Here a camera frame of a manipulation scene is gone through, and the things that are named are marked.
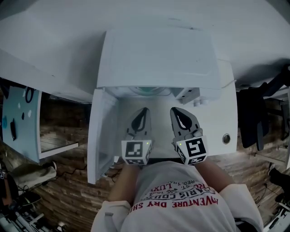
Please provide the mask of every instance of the white wall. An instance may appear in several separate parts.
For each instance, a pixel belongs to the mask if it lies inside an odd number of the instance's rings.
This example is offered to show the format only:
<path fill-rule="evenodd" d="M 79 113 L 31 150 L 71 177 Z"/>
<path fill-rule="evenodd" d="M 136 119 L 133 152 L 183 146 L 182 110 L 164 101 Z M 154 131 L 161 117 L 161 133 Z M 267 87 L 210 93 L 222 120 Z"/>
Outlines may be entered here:
<path fill-rule="evenodd" d="M 272 76 L 290 58 L 290 25 L 265 0 L 38 0 L 0 22 L 0 49 L 92 93 L 106 30 L 168 25 L 209 31 L 236 79 Z"/>

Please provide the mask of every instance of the light blue panel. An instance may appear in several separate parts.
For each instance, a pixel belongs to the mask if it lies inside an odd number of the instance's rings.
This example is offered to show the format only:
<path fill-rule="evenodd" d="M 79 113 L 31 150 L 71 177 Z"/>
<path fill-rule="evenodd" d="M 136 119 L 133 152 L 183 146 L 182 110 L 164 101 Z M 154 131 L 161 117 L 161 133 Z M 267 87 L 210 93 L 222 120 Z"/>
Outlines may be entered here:
<path fill-rule="evenodd" d="M 27 88 L 10 87 L 8 99 L 4 97 L 2 118 L 6 116 L 7 127 L 2 128 L 3 141 L 26 158 L 39 163 L 37 146 L 37 134 L 39 133 L 37 131 L 37 104 L 38 98 L 41 96 L 39 91 L 35 90 L 32 101 L 27 103 L 24 91 L 26 92 Z M 10 130 L 10 123 L 13 118 L 16 130 L 16 140 L 14 141 Z"/>

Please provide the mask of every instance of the person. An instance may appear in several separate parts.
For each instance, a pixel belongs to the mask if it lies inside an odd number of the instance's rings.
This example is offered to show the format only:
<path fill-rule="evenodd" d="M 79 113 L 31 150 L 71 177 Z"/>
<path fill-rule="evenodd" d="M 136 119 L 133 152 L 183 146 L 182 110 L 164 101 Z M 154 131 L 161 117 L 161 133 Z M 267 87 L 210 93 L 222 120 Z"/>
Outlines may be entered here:
<path fill-rule="evenodd" d="M 22 164 L 9 173 L 0 170 L 0 209 L 10 206 L 25 191 L 56 176 L 54 161 L 42 166 Z"/>
<path fill-rule="evenodd" d="M 125 165 L 91 231 L 261 232 L 263 222 L 246 185 L 207 158 Z"/>
<path fill-rule="evenodd" d="M 270 176 L 270 182 L 282 187 L 284 191 L 276 197 L 276 201 L 281 202 L 282 198 L 287 202 L 290 201 L 290 176 L 279 172 L 274 163 L 270 163 L 268 175 Z"/>

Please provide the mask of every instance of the forearm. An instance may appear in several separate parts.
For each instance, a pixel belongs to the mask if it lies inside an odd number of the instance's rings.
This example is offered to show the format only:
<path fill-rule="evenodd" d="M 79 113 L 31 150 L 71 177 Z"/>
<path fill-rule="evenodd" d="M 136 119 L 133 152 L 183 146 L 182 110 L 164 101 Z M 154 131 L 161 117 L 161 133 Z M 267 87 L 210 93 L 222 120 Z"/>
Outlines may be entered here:
<path fill-rule="evenodd" d="M 121 174 L 113 186 L 108 201 L 127 201 L 130 205 L 135 199 L 135 188 L 140 168 L 136 165 L 124 165 Z"/>
<path fill-rule="evenodd" d="M 213 163 L 210 159 L 194 165 L 208 186 L 218 193 L 230 184 L 234 184 L 232 177 Z"/>
<path fill-rule="evenodd" d="M 2 201 L 4 205 L 10 205 L 12 203 L 12 197 L 11 197 L 11 192 L 10 192 L 10 188 L 9 188 L 9 184 L 7 180 L 7 174 L 5 175 L 4 183 L 5 183 L 5 190 L 6 190 L 6 198 L 2 198 Z"/>

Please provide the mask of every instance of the black chair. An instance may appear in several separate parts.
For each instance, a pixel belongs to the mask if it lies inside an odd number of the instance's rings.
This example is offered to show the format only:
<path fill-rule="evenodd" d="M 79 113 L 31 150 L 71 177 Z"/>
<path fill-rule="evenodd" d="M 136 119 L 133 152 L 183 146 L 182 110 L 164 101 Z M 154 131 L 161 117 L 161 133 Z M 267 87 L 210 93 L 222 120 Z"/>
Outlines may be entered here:
<path fill-rule="evenodd" d="M 290 86 L 289 64 L 269 83 L 237 92 L 238 126 L 244 148 L 257 143 L 257 149 L 263 150 L 263 137 L 269 132 L 267 108 L 263 97 L 272 96 L 283 85 Z"/>

